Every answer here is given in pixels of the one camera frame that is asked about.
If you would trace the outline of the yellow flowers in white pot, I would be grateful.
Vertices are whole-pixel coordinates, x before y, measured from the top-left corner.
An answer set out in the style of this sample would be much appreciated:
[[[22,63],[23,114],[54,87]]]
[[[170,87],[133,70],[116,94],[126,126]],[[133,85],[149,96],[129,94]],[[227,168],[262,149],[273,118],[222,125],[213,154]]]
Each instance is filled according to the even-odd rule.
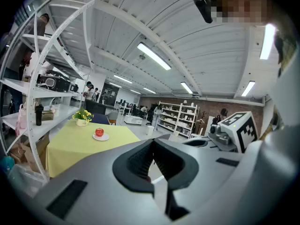
[[[83,107],[72,115],[72,119],[76,121],[76,125],[79,127],[87,126],[88,123],[92,121],[92,118],[94,118],[94,115],[85,110]]]

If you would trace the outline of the cardboard box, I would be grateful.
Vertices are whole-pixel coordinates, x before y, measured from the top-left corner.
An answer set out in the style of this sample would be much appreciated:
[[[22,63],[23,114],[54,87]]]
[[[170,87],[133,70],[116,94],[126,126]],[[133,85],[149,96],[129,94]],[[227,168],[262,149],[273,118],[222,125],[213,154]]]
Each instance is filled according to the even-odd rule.
[[[37,153],[44,169],[46,168],[46,147],[49,142],[49,133],[46,133],[36,142]],[[30,166],[31,170],[39,173],[39,169],[34,160],[27,136],[22,135],[21,138],[10,149],[9,154],[14,159],[15,163],[27,163]]]

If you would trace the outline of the person's right forearm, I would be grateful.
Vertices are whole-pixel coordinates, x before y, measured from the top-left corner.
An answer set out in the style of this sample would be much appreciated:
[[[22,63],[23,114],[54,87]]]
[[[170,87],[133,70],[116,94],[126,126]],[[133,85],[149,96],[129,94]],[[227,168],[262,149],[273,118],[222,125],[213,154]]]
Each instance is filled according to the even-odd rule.
[[[268,135],[232,225],[289,225],[300,217],[300,125]]]

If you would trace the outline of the white metal shelf rack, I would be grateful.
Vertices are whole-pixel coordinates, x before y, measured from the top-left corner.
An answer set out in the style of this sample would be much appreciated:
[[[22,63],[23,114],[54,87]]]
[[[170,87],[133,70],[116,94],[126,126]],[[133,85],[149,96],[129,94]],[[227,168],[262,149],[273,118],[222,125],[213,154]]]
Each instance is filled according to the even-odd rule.
[[[70,105],[70,99],[82,96],[82,93],[70,90],[54,91],[47,85],[39,85],[38,73],[43,63],[48,62],[68,75],[70,80],[88,80],[88,74],[84,74],[80,69],[81,67],[94,69],[90,58],[87,31],[87,15],[93,5],[93,0],[87,3],[76,0],[46,0],[18,28],[8,46],[0,70],[0,87],[6,85],[26,97],[26,126],[19,130],[17,138],[23,135],[28,137],[34,161],[45,182],[49,180],[49,175],[41,163],[36,143],[53,127],[78,110],[77,107]],[[26,33],[28,25],[36,23],[41,12],[49,15],[49,24],[53,30],[53,34],[49,37]],[[4,77],[8,61],[12,58],[13,50],[18,44],[25,44],[37,55],[28,82]],[[37,125],[35,119],[36,100],[39,98],[61,98],[62,100],[53,120],[43,121],[41,125]]]

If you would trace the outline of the small white plate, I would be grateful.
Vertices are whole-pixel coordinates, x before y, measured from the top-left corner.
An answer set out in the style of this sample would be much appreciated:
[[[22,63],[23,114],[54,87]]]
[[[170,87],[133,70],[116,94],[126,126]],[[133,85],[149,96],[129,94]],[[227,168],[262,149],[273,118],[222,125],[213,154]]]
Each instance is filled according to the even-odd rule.
[[[107,141],[109,139],[109,135],[106,133],[103,133],[102,136],[97,136],[96,134],[93,134],[92,137],[97,141]]]

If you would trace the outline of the person's white shirt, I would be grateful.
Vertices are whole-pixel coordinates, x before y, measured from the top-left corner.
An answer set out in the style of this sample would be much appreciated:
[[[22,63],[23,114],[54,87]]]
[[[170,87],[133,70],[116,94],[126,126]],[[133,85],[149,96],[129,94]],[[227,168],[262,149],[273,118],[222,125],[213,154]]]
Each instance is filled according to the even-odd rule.
[[[285,126],[300,125],[300,53],[296,53],[270,91]]]

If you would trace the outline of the clear plastic bin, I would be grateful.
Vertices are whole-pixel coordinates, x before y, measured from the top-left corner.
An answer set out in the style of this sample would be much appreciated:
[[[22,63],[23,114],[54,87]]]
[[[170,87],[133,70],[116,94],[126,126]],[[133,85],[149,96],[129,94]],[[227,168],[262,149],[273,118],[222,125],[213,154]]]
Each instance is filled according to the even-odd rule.
[[[26,169],[19,164],[13,166],[7,178],[15,189],[26,193],[30,197],[34,197],[46,184],[46,181],[40,173]]]

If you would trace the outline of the wooden coat rack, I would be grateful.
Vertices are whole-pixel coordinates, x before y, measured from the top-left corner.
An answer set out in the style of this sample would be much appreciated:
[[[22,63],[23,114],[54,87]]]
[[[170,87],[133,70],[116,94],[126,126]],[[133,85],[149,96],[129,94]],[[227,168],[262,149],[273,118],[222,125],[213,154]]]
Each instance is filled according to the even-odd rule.
[[[197,135],[201,135],[202,133],[202,129],[203,129],[203,125],[205,125],[205,116],[206,116],[206,112],[205,111],[200,111],[199,114],[198,114],[198,118],[197,118],[197,125],[198,125],[198,128],[197,128],[197,131],[196,131],[196,134]]]

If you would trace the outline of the pink bottle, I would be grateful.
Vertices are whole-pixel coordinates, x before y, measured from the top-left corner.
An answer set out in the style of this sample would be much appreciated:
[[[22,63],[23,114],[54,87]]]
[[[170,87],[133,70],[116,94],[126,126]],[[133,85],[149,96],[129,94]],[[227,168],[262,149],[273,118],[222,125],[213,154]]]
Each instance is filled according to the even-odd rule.
[[[23,104],[19,106],[19,115],[15,127],[15,135],[18,136],[22,129],[27,128],[27,111]]]

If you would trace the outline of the yellow tablecloth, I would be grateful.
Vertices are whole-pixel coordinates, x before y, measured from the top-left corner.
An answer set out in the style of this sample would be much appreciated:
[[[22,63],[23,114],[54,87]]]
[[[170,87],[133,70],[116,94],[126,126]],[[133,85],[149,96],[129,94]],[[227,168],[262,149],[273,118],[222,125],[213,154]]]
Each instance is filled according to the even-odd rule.
[[[94,139],[97,128],[103,129],[109,139]],[[138,141],[140,139],[126,126],[89,123],[80,127],[75,120],[69,120],[47,145],[46,168],[54,178],[89,155]]]

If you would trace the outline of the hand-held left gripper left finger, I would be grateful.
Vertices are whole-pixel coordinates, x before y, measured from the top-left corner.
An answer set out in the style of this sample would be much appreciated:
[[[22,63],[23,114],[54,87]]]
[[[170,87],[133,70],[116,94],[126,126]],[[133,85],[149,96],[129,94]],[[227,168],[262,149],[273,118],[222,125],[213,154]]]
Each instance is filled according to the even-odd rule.
[[[120,184],[113,174],[114,160],[142,142],[92,154],[51,179],[35,195],[44,210],[74,180],[86,186],[63,219],[50,214],[52,223],[70,225],[168,225],[170,219],[149,193],[135,193]]]

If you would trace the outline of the white low cabinet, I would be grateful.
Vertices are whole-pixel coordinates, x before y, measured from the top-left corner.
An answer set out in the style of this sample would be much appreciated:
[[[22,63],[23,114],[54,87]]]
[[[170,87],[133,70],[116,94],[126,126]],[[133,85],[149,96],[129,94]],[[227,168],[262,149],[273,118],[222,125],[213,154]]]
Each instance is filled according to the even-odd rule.
[[[142,125],[143,118],[138,117],[138,116],[132,116],[132,115],[126,115],[124,122],[126,124],[133,124],[133,125]]]

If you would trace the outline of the black bottle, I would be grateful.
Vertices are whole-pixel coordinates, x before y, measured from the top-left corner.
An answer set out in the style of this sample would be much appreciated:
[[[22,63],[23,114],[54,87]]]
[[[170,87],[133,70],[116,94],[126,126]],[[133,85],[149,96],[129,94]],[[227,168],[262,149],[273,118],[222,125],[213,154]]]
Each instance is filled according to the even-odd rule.
[[[42,125],[42,113],[43,113],[44,107],[42,104],[39,104],[35,107],[35,114],[36,114],[36,125],[41,126]]]

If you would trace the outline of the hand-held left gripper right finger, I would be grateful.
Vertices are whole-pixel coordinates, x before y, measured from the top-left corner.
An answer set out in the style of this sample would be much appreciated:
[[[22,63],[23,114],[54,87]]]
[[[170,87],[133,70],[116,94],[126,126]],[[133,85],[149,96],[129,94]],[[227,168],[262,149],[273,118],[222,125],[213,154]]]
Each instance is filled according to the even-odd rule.
[[[167,180],[166,207],[154,225],[244,225],[241,200],[255,168],[255,143],[244,154],[153,141]]]

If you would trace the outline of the black box appliance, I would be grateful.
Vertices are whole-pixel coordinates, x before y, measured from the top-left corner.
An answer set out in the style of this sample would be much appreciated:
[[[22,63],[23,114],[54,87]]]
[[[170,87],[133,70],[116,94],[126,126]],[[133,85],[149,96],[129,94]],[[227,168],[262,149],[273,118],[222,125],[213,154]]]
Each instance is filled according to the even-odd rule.
[[[57,71],[48,70],[44,75],[38,75],[37,85],[57,92],[68,92],[70,79]]]

